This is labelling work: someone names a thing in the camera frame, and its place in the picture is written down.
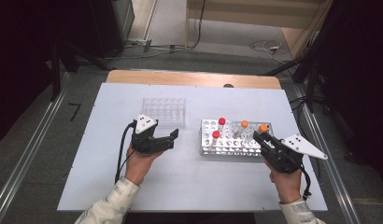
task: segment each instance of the human arm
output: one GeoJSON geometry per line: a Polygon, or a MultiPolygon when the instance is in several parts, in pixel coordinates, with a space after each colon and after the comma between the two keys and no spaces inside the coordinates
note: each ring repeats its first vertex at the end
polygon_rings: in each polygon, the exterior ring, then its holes
{"type": "Polygon", "coordinates": [[[300,185],[302,179],[302,171],[297,170],[292,174],[282,174],[278,172],[267,160],[264,163],[271,170],[270,180],[276,185],[279,206],[284,214],[287,223],[319,223],[325,222],[317,219],[308,208],[307,203],[300,195],[300,185]]]}
{"type": "Polygon", "coordinates": [[[121,177],[104,199],[85,210],[75,223],[122,223],[152,163],[163,154],[143,155],[134,151],[130,145],[127,156],[131,153],[126,163],[125,177],[121,177]]]}

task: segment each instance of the test tube rack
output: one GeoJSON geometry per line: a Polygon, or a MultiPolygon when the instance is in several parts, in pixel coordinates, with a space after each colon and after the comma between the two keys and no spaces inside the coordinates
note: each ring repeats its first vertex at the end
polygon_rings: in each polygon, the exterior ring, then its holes
{"type": "Polygon", "coordinates": [[[216,145],[212,146],[212,133],[219,128],[216,119],[201,120],[201,148],[200,154],[218,155],[218,156],[236,156],[236,157],[261,157],[261,146],[252,138],[246,141],[249,136],[253,136],[254,130],[257,130],[261,124],[268,125],[268,131],[273,135],[273,129],[270,122],[249,121],[248,127],[242,132],[241,137],[234,138],[234,134],[241,128],[241,121],[226,120],[220,137],[216,145]]]}
{"type": "Polygon", "coordinates": [[[159,121],[158,127],[184,127],[185,98],[144,98],[142,114],[159,121]]]}

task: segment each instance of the test tube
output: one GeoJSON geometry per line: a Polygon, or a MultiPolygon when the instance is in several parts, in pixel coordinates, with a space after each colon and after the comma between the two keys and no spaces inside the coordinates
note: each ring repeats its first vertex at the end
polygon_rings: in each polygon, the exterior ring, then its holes
{"type": "Polygon", "coordinates": [[[220,136],[220,132],[218,131],[214,131],[212,133],[212,143],[211,143],[211,147],[214,147],[217,143],[218,143],[218,138],[220,136]]]}
{"type": "Polygon", "coordinates": [[[253,134],[256,132],[258,133],[266,133],[268,131],[268,125],[267,124],[261,124],[259,125],[259,128],[257,130],[254,130],[248,137],[245,139],[245,142],[248,143],[252,141],[253,139],[253,134]]]}
{"type": "Polygon", "coordinates": [[[234,134],[234,138],[241,137],[241,133],[248,127],[248,122],[246,120],[243,120],[241,122],[241,127],[238,129],[238,131],[234,134]]]}
{"type": "Polygon", "coordinates": [[[218,121],[218,132],[221,133],[223,131],[223,125],[226,123],[226,119],[220,118],[218,121]]]}

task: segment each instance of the white plastic mount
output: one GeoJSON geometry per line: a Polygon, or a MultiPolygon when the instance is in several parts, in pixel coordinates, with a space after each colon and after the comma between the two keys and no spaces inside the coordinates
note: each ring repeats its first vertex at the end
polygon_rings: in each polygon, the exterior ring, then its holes
{"type": "Polygon", "coordinates": [[[136,121],[135,133],[142,133],[156,124],[157,121],[155,119],[151,119],[146,115],[140,114],[138,115],[138,120],[136,121]]]}
{"type": "Polygon", "coordinates": [[[299,153],[305,154],[307,156],[319,158],[322,160],[328,159],[328,156],[326,154],[324,154],[319,149],[314,147],[314,145],[309,143],[299,133],[283,139],[282,144],[289,147],[290,149],[292,149],[295,152],[299,152],[299,153]]]}

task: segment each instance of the white table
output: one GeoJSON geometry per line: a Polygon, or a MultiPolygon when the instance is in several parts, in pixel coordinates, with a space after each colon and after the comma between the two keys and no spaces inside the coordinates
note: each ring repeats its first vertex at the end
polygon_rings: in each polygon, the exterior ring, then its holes
{"type": "MultiPolygon", "coordinates": [[[[260,162],[210,161],[199,155],[201,119],[270,121],[277,138],[298,132],[283,90],[104,83],[98,93],[73,168],[61,211],[79,211],[112,189],[121,135],[142,109],[143,98],[186,98],[186,127],[175,148],[153,163],[131,211],[135,212],[254,212],[277,210],[277,192],[268,168],[260,162]]],[[[155,137],[173,129],[156,129],[155,137]]],[[[132,130],[126,138],[126,147],[132,130]]],[[[327,210],[310,161],[312,210],[327,210]]]]}

